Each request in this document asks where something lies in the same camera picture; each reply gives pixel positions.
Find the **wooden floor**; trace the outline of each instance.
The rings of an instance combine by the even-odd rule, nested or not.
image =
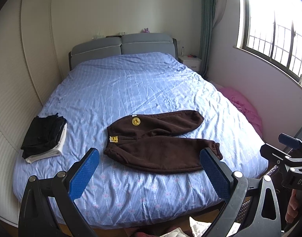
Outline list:
[[[218,213],[219,211],[215,210],[203,215],[195,216],[193,218],[200,222],[212,222],[216,218]],[[6,224],[2,221],[1,223],[11,236],[18,237],[18,229],[16,227]],[[152,227],[152,230],[157,232],[157,235],[160,236],[164,234],[163,231],[166,228],[171,226],[180,227],[183,231],[190,230],[191,228],[189,226],[189,216],[183,216],[169,222],[159,223],[149,227]],[[69,231],[66,225],[60,224],[60,228],[62,232],[66,233],[69,236],[72,236],[71,232]],[[125,229],[114,229],[114,230],[102,230],[102,229],[94,228],[94,231],[98,237],[129,237],[136,230],[137,228],[125,228]]]

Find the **pink blanket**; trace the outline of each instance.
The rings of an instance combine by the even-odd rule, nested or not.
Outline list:
[[[254,127],[255,131],[262,138],[262,120],[257,110],[251,103],[237,90],[231,87],[224,87],[219,90],[228,100],[246,117],[249,123]]]

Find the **blue bed sheet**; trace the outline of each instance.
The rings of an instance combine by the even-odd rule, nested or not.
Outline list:
[[[158,175],[127,168],[103,154],[107,126],[132,114],[197,110],[204,122],[181,137],[220,143],[231,170],[257,177],[267,168],[263,141],[252,125],[215,87],[171,55],[120,55],[79,64],[52,93],[39,116],[59,113],[68,121],[63,155],[28,164],[18,155],[13,190],[21,201],[27,179],[68,170],[90,147],[100,164],[75,203],[88,223],[103,229],[153,224],[218,203],[204,171]],[[58,221],[62,216],[54,199]]]

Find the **headboard cushion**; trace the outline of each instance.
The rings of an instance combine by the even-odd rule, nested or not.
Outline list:
[[[122,54],[162,52],[171,54],[175,59],[177,59],[173,39],[167,34],[129,34],[121,37],[121,43]]]
[[[70,70],[83,61],[121,55],[119,37],[102,38],[73,47],[70,55]]]

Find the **nightstand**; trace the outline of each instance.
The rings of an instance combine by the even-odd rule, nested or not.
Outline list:
[[[201,59],[187,56],[179,56],[178,61],[199,74],[200,63],[202,61]]]

